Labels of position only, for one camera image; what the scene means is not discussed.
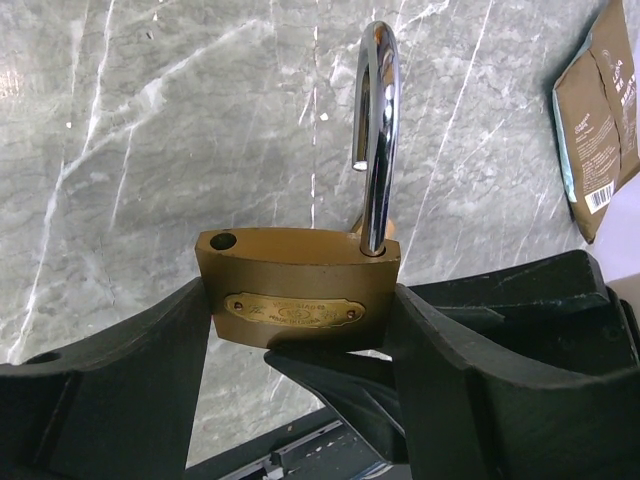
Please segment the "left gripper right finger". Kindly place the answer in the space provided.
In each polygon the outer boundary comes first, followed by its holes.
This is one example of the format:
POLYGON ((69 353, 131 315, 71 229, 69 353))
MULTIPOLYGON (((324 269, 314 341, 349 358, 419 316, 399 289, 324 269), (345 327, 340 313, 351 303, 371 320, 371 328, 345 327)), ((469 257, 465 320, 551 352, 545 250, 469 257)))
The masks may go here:
POLYGON ((573 250, 398 286, 385 341, 415 479, 635 479, 639 332, 573 250))

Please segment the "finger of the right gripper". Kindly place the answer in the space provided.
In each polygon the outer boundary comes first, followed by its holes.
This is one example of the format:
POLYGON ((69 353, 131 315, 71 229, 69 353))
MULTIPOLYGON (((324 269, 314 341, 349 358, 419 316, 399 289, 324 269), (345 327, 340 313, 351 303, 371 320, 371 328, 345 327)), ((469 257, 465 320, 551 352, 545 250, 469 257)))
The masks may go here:
POLYGON ((405 429, 392 363, 315 347, 282 347, 264 361, 319 398, 382 460, 405 461, 405 429))

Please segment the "large brass padlock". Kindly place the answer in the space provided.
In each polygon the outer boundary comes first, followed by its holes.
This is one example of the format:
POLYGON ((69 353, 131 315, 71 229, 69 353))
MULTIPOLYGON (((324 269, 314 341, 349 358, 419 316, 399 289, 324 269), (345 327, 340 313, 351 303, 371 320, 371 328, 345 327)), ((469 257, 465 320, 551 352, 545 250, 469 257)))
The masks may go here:
POLYGON ((352 166, 366 174, 358 231, 239 228, 201 233, 195 254, 219 338, 273 348, 380 345, 401 262, 387 238, 400 120, 392 28, 373 21, 359 48, 352 166))

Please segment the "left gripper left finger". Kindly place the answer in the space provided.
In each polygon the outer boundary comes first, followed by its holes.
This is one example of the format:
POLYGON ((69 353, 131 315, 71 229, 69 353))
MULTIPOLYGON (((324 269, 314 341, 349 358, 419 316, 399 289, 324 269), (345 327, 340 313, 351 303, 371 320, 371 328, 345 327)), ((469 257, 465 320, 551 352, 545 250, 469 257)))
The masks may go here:
POLYGON ((2 478, 183 478, 210 325, 194 279, 90 337, 2 365, 2 478))

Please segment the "small brass padlock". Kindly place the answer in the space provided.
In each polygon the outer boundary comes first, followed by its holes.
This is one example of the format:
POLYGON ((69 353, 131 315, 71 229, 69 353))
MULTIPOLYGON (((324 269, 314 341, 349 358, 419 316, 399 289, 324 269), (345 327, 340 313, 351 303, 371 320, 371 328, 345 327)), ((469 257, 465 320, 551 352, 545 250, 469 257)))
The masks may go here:
MULTIPOLYGON (((362 224, 363 224, 363 214, 360 214, 357 217, 354 224, 351 226, 350 232, 360 235, 362 233, 362 224)), ((388 218, 386 223, 385 238, 392 239, 394 233, 395 233, 395 225, 393 221, 390 218, 388 218)))

